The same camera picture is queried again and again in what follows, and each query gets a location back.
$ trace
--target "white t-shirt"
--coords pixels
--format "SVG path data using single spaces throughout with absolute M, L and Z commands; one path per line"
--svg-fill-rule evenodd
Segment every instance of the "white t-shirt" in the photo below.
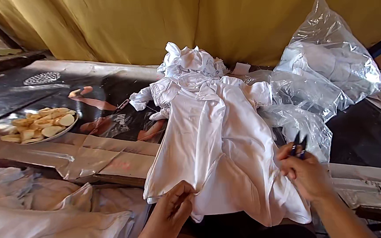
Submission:
M 169 121 L 147 175 L 148 203 L 185 180 L 198 191 L 192 213 L 196 221 L 242 210 L 265 226 L 285 217 L 311 221 L 309 205 L 275 165 L 271 131 L 255 111 L 271 104 L 268 83 L 248 86 L 238 78 L 214 80 L 192 73 L 165 77 L 150 91 L 162 108 L 159 116 Z M 132 105 L 142 108 L 148 92 L 133 94 Z

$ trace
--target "clear plastic bag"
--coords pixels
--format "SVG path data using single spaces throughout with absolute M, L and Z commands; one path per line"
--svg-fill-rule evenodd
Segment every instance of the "clear plastic bag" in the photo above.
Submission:
M 312 105 L 327 102 L 337 104 L 339 110 L 346 109 L 368 95 L 381 89 L 381 73 L 367 49 L 352 35 L 351 30 L 325 0 L 316 0 L 311 13 L 293 35 L 285 48 L 281 61 L 274 71 L 297 74 L 309 84 L 293 80 L 293 92 L 299 92 L 301 101 L 324 98 L 323 103 L 311 101 Z M 343 91 L 329 96 L 333 84 Z M 336 114 L 324 111 L 325 115 Z
M 299 131 L 301 136 L 308 135 L 306 150 L 321 163 L 329 162 L 332 133 L 319 116 L 292 104 L 262 106 L 257 112 L 269 126 L 283 127 L 287 143 L 294 141 Z
M 320 116 L 325 122 L 347 101 L 342 90 L 322 78 L 275 71 L 271 74 L 270 84 L 276 104 L 293 104 Z

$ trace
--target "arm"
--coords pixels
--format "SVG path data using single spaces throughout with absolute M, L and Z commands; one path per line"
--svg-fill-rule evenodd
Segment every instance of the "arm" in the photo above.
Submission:
M 334 192 L 331 179 L 317 158 L 308 152 L 305 160 L 289 156 L 291 149 L 291 143 L 279 149 L 280 170 L 294 181 L 301 195 L 314 206 L 330 237 L 375 237 Z

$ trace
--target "cassava chip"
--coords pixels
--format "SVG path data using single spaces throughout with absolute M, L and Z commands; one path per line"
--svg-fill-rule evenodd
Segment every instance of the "cassava chip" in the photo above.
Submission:
M 41 141 L 41 140 L 43 140 L 43 139 L 44 139 L 44 137 L 43 137 L 43 135 L 41 135 L 41 136 L 38 137 L 38 138 L 28 139 L 28 140 L 22 141 L 22 144 L 27 144 L 27 143 L 37 142 L 37 141 Z
M 20 138 L 22 141 L 29 140 L 33 138 L 35 130 L 24 130 L 20 133 Z
M 51 116 L 51 114 L 49 114 L 49 115 L 46 115 L 46 116 L 44 116 L 44 117 L 40 118 L 40 120 L 42 120 L 42 121 L 44 121 L 44 120 L 50 120 L 50 119 L 52 119 L 52 116 Z
M 33 119 L 29 118 L 21 118 L 21 119 L 15 119 L 11 121 L 11 124 L 16 127 L 28 127 L 30 124 L 33 123 Z
M 43 124 L 38 124 L 38 127 L 40 129 L 44 129 L 44 128 L 48 128 L 48 127 L 52 127 L 52 123 L 43 123 Z
M 46 127 L 42 129 L 42 134 L 46 137 L 51 137 L 60 132 L 63 128 L 60 126 Z
M 42 135 L 42 132 L 40 130 L 35 130 L 33 138 L 40 138 Z
M 68 112 L 68 111 L 70 111 L 70 109 L 68 109 L 68 108 L 57 108 L 56 111 L 58 111 L 58 112 Z
M 58 111 L 53 112 L 53 113 L 51 114 L 52 118 L 62 117 L 62 116 L 64 116 L 64 115 L 66 115 L 65 112 L 58 112 Z
M 9 142 L 20 142 L 21 141 L 19 134 L 1 136 L 0 139 L 2 141 L 9 141 Z
M 22 131 L 27 130 L 27 129 L 29 129 L 29 127 L 16 127 L 16 130 L 18 132 L 22 132 Z
M 42 116 L 39 115 L 39 114 L 33 114 L 32 116 L 30 116 L 31 119 L 39 119 L 41 118 Z
M 50 108 L 42 108 L 41 110 L 39 110 L 39 112 L 41 111 L 48 111 L 48 110 L 51 110 Z
M 61 120 L 61 117 L 58 117 L 58 118 L 55 118 L 54 119 L 54 126 L 59 126 L 60 125 L 60 120 Z
M 75 121 L 75 118 L 74 116 L 70 115 L 70 114 L 67 114 L 66 116 L 63 116 L 61 117 L 60 119 L 60 125 L 61 126 L 70 126 L 71 124 L 73 124 L 73 122 Z
M 45 111 L 39 111 L 39 115 L 46 116 L 46 115 L 50 115 L 51 113 L 53 113 L 55 111 L 56 111 L 56 109 L 49 109 L 49 110 L 45 110 Z

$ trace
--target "black surface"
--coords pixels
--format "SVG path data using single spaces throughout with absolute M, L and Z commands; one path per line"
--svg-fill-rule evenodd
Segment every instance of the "black surface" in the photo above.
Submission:
M 9 70 L 0 74 L 0 124 L 8 125 L 15 118 L 24 118 L 26 112 L 30 110 L 67 107 L 75 110 L 80 116 L 71 132 L 93 133 L 100 137 L 136 141 L 140 132 L 147 132 L 156 123 L 149 117 L 160 108 L 152 101 L 142 111 L 136 111 L 130 104 L 116 110 L 100 110 L 69 98 L 69 94 L 77 89 L 83 90 L 84 87 L 91 86 L 93 88 L 91 92 L 83 95 L 77 93 L 77 95 L 81 98 L 105 101 L 115 108 L 125 102 L 132 93 L 139 92 L 150 83 L 119 76 L 86 77 L 67 74 L 63 70 L 60 72 L 28 68 Z M 93 132 L 85 131 L 81 127 L 84 124 L 92 124 L 95 129 Z M 163 121 L 159 121 L 157 125 L 160 124 L 163 126 Z M 156 143 L 161 136 L 161 133 L 154 134 L 146 141 L 151 140 Z
M 333 133 L 331 163 L 381 168 L 381 109 L 364 99 L 326 125 Z

